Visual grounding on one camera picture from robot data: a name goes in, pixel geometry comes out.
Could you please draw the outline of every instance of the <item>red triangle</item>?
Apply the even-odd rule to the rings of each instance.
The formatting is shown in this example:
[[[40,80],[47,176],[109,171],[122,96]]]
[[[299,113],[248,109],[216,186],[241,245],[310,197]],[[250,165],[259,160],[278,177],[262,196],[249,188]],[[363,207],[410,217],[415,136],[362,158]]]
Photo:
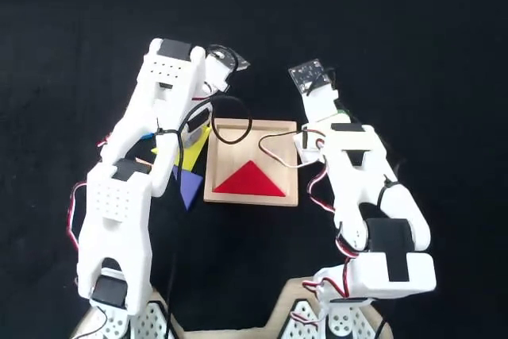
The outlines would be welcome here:
[[[220,194],[286,196],[251,160],[241,166],[224,183],[215,187],[214,192]]]

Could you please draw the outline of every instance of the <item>yellow triangle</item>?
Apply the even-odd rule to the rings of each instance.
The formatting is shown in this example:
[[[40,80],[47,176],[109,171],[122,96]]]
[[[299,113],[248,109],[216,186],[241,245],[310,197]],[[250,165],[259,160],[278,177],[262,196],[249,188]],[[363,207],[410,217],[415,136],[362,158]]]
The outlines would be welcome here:
[[[203,150],[203,146],[206,143],[206,140],[208,139],[208,136],[210,135],[210,127],[206,127],[203,129],[203,133],[199,137],[199,139],[189,148],[186,148],[183,150],[183,169],[187,171],[192,171],[192,168],[194,168],[194,165],[196,164],[196,160],[198,160],[199,153],[201,150]],[[157,154],[159,150],[157,150],[157,147],[152,149],[152,152],[154,154]],[[176,153],[175,158],[175,166],[178,166],[179,156],[178,153]]]

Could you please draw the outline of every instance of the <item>black fabric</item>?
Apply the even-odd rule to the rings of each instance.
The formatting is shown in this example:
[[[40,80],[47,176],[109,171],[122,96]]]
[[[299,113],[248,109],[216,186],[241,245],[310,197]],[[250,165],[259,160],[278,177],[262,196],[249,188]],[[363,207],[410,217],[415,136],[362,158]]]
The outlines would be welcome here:
[[[66,337],[86,311],[68,193],[97,162],[95,143],[122,116],[153,37],[247,58],[231,94],[254,118],[303,123],[287,69],[315,57],[335,67],[343,103],[407,159],[399,177],[433,235],[437,289],[399,301],[395,337],[496,337],[508,297],[506,1],[0,0],[2,337]],[[298,173],[298,208],[200,194],[180,229],[172,298],[183,327],[262,326],[287,279],[343,262],[332,218],[305,195],[319,170]],[[180,208],[153,202],[152,280],[163,292]]]

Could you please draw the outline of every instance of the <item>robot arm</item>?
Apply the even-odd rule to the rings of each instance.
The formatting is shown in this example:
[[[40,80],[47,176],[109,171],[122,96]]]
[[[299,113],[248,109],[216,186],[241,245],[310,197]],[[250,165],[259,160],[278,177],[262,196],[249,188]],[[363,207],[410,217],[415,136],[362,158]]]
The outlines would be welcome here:
[[[318,60],[291,68],[290,75],[309,119],[294,142],[303,163],[325,165],[337,246],[348,257],[344,265],[320,270],[306,286],[323,311],[339,299],[370,303],[433,290],[433,260],[421,252],[429,247],[429,226],[398,182],[379,136],[371,126],[351,122]],[[324,137],[312,141],[306,129]],[[377,205],[388,218],[364,220],[359,207],[364,202]]]
[[[137,76],[125,115],[101,151],[102,160],[87,176],[87,214],[79,235],[79,294],[95,306],[144,310],[152,293],[152,247],[148,217],[152,197],[160,197],[170,179],[178,140],[174,133],[156,135],[159,153],[150,168],[125,158],[149,133],[178,130],[188,111],[227,87],[232,71],[201,47],[155,39]],[[196,110],[183,127],[192,141],[210,120],[211,105]],[[104,266],[105,259],[117,268]]]

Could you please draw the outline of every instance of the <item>wooden puzzle board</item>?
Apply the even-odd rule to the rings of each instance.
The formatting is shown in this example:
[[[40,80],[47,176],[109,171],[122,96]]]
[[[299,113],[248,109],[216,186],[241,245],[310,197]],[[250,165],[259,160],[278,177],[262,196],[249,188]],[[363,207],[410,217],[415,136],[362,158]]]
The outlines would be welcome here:
[[[243,119],[217,118],[217,131],[224,139],[232,141],[247,129],[248,121]],[[260,204],[267,206],[298,205],[298,171],[287,168],[270,156],[261,152],[258,142],[269,133],[286,133],[296,130],[293,121],[254,120],[252,130],[238,144],[220,142],[214,132],[210,133],[204,199],[206,202],[235,202]],[[276,153],[290,165],[297,164],[297,152],[293,143],[293,134],[271,137],[263,141],[270,151]],[[214,192],[214,189],[228,179],[235,171],[249,161],[259,169],[285,194],[282,196],[238,195]]]

